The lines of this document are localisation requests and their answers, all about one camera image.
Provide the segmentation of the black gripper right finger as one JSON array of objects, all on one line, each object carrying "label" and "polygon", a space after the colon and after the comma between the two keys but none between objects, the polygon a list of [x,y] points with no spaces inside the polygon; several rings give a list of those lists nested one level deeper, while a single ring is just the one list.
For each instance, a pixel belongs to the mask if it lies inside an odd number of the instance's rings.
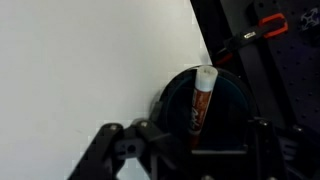
[{"label": "black gripper right finger", "polygon": [[294,124],[276,128],[266,119],[248,122],[238,150],[197,149],[203,180],[320,180],[319,134]]}]

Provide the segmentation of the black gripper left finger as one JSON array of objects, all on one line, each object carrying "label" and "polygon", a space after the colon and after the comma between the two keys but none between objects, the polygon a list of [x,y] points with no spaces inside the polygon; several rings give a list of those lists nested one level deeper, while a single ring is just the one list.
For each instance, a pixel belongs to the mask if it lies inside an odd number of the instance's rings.
[{"label": "black gripper left finger", "polygon": [[191,154],[152,121],[137,119],[128,128],[103,125],[67,180],[116,180],[128,159],[137,159],[150,180],[190,180]]}]

